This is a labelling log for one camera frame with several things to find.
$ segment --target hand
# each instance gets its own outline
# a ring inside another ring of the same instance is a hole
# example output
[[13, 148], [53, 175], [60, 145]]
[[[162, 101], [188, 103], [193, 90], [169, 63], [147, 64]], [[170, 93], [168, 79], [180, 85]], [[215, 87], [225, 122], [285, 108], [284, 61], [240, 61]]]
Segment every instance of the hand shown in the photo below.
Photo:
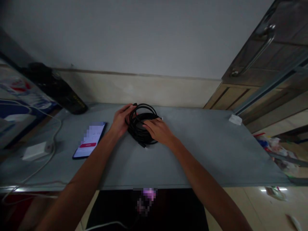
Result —
[[133, 104], [127, 104], [115, 113], [110, 131], [112, 131], [117, 138], [123, 136], [127, 131], [128, 125], [125, 123], [125, 119], [129, 123], [129, 115], [135, 107], [136, 106], [133, 106]]
[[146, 120], [144, 121], [143, 127], [148, 130], [154, 140], [166, 146], [171, 145], [176, 139], [167, 124], [163, 122], [161, 118]]

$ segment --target phone screen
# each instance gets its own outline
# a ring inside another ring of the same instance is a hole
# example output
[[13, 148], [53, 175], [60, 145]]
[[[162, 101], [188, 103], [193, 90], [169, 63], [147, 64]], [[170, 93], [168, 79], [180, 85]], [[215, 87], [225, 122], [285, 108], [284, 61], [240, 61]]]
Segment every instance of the phone screen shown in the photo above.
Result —
[[91, 154], [103, 137], [106, 124], [106, 122], [101, 122], [97, 125], [89, 126], [89, 129], [87, 129], [87, 132], [81, 140], [80, 146], [73, 155], [73, 159], [87, 158]]

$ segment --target power adapter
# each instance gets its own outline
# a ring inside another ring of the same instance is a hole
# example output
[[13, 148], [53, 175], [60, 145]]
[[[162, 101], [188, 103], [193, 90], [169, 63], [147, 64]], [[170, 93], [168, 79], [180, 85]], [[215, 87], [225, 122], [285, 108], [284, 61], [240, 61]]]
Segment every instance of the power adapter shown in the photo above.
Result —
[[54, 148], [53, 141], [45, 141], [26, 148], [22, 157], [24, 161], [33, 161], [35, 159], [46, 156], [52, 152]]

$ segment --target door handle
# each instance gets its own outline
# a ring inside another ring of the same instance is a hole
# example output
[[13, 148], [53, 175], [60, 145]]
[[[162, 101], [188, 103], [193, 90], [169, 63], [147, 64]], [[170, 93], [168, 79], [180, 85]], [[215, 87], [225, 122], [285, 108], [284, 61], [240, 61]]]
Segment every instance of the door handle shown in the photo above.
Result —
[[239, 77], [242, 74], [244, 74], [252, 65], [253, 63], [260, 57], [260, 55], [265, 51], [265, 49], [272, 43], [275, 37], [275, 25], [269, 24], [264, 29], [264, 34], [266, 35], [266, 41], [263, 43], [263, 45], [260, 47], [258, 52], [252, 57], [252, 59], [246, 64], [246, 66], [240, 71], [233, 71], [230, 74], [230, 77]]

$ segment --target floor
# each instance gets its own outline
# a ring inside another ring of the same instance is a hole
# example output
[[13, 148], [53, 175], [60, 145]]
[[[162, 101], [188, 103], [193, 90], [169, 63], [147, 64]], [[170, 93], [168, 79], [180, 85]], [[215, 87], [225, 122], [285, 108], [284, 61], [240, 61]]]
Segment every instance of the floor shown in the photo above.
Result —
[[[253, 230], [289, 231], [296, 230], [286, 215], [294, 216], [302, 230], [308, 230], [308, 187], [281, 188], [287, 201], [278, 201], [266, 194], [264, 187], [224, 188], [241, 209]], [[91, 208], [97, 198], [95, 193], [76, 231], [85, 230]], [[209, 214], [206, 216], [210, 231], [220, 231], [218, 223]]]

